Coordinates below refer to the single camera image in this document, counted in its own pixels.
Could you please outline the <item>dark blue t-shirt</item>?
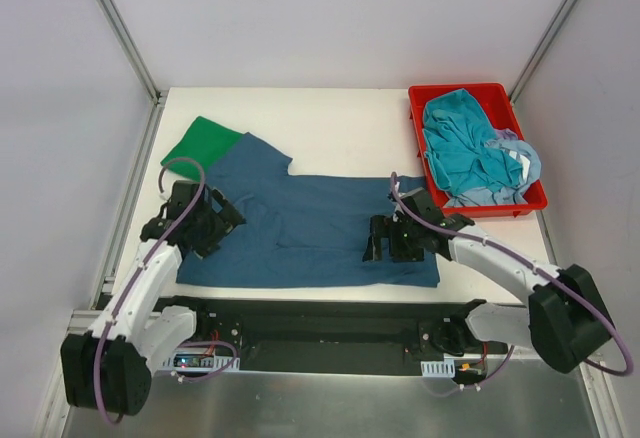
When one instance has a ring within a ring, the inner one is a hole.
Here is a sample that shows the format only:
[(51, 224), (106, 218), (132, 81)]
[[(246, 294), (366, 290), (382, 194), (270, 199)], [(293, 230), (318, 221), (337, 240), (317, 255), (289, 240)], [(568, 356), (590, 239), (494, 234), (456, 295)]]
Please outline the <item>dark blue t-shirt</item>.
[(201, 287), (302, 288), (396, 284), (435, 288), (436, 258), (363, 261), (374, 215), (389, 216), (387, 177), (290, 175), (291, 159), (244, 134), (206, 172), (245, 218), (206, 258), (189, 254), (177, 283)]

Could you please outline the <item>green t-shirt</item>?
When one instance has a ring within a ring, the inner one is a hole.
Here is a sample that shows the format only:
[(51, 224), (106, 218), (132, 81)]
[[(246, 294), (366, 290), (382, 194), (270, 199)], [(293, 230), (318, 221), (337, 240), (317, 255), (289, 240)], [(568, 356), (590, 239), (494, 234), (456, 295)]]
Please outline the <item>green t-shirt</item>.
[(176, 161), (176, 158), (190, 158), (207, 171), (242, 137), (242, 133), (198, 116), (178, 143), (161, 160), (161, 165), (183, 178), (198, 181), (200, 173), (196, 167), (184, 161)]

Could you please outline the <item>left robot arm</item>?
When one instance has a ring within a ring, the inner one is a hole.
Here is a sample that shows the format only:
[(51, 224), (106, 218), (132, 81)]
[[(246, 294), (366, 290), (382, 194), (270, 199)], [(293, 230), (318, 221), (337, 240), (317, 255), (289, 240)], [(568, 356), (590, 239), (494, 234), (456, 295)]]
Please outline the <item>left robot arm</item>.
[(83, 334), (60, 349), (66, 400), (104, 416), (138, 414), (152, 378), (175, 349), (204, 345), (211, 323), (200, 306), (172, 304), (150, 316), (189, 255), (206, 258), (245, 218), (216, 188), (179, 180), (141, 229), (123, 286)]

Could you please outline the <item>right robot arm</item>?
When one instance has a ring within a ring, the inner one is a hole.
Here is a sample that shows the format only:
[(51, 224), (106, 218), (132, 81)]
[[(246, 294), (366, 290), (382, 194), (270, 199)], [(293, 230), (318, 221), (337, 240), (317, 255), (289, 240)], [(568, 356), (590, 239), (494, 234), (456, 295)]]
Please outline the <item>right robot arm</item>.
[(450, 318), (443, 348), (462, 355), (484, 342), (533, 349), (552, 369), (568, 373), (614, 339), (615, 327), (590, 273), (573, 265), (539, 263), (489, 235), (472, 219), (444, 215), (430, 194), (417, 188), (392, 192), (392, 215), (374, 215), (364, 260), (384, 252), (399, 263), (427, 253), (466, 266), (508, 291), (517, 307), (474, 299)]

